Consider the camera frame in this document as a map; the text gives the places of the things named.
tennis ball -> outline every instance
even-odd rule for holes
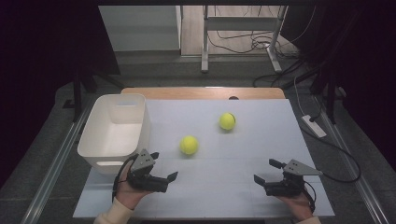
[[[180,141],[180,150],[187,155],[194,154],[198,149],[198,140],[191,135],[187,135]]]
[[[220,127],[224,130],[231,130],[235,126],[236,120],[232,113],[224,113],[219,119]]]

